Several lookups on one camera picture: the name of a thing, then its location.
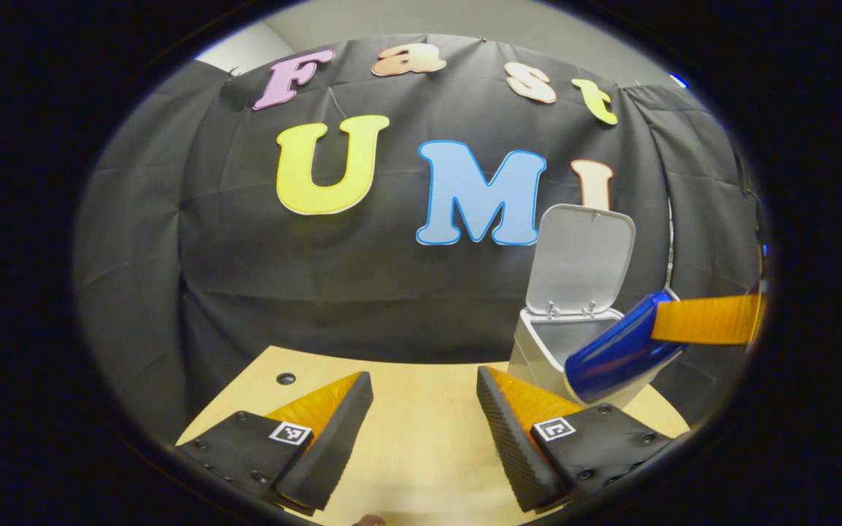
blue letter m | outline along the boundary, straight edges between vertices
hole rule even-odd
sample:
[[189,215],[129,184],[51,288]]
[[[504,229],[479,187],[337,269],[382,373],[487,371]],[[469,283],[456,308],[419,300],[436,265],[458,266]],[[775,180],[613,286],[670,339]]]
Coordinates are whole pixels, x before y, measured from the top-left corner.
[[496,175],[487,183],[470,148],[454,140],[431,140],[418,148],[431,163],[431,200],[428,223],[418,229],[418,243],[453,244],[460,239],[454,226],[454,203],[474,242],[502,209],[502,221],[492,231],[498,244],[532,244],[535,230],[535,197],[538,177],[547,163],[535,153],[516,150],[505,156]]

letter u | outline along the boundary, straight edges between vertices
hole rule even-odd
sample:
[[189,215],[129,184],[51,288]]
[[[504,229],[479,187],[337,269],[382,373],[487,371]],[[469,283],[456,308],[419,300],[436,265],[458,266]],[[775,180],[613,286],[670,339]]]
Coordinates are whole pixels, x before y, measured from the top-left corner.
[[294,213],[316,216],[340,213],[360,202],[372,186],[375,145],[379,131],[388,127],[388,117],[361,115],[340,123],[350,136],[344,179],[333,186],[317,186],[311,179],[317,140],[327,133],[323,123],[301,124],[278,134],[281,146],[275,186],[278,200]]

open lid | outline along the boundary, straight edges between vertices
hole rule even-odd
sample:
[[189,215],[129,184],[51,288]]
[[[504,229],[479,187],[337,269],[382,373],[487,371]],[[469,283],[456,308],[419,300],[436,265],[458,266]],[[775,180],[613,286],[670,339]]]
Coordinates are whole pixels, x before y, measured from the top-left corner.
[[561,204],[549,207],[538,227],[525,304],[532,313],[601,313],[622,287],[629,268],[635,223],[609,210]]

wooden table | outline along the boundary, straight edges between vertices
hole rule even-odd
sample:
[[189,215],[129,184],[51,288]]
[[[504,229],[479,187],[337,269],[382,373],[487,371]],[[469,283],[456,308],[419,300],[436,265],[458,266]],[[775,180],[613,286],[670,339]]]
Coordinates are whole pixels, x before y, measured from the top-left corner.
[[[350,526],[365,514],[375,514],[389,526],[522,524],[537,515],[518,508],[502,472],[477,399],[479,365],[506,370],[508,362],[364,362],[268,347],[191,422],[178,445],[236,411],[265,415],[318,387],[367,370],[374,402],[327,509],[310,520]],[[294,373],[297,380],[281,385],[276,380],[281,373]],[[672,438],[689,429],[652,386],[623,410]]]

black fabric backdrop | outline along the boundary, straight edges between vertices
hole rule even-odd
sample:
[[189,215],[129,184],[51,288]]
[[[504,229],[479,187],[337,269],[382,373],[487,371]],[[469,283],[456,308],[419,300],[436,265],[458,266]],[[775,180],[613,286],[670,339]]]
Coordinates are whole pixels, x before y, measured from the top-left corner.
[[[435,44],[447,67],[371,74],[380,50],[409,42]],[[664,286],[669,194],[672,288],[681,297],[739,294],[758,280],[754,201],[739,190],[722,127],[686,91],[622,89],[533,51],[468,37],[327,47],[336,57],[293,100],[260,111],[251,104],[270,64],[234,79],[185,64],[133,112],[91,176],[77,225],[80,314],[107,382],[162,441],[176,439],[270,344],[388,362],[508,359],[534,247],[473,243],[466,233],[455,245],[417,243],[430,188],[417,147],[427,140],[468,144],[488,178],[511,150],[547,159],[536,220],[554,204],[580,203],[571,160],[612,167],[611,208],[637,227],[619,310]],[[558,101],[512,92],[508,61],[545,71]],[[589,113],[574,77],[611,94],[617,126]],[[348,144],[338,125],[365,114],[390,119],[365,199],[334,216],[281,206],[277,134],[327,124],[314,180],[330,184],[342,176]],[[701,419],[741,362],[741,348],[692,349],[656,386],[686,419]]]

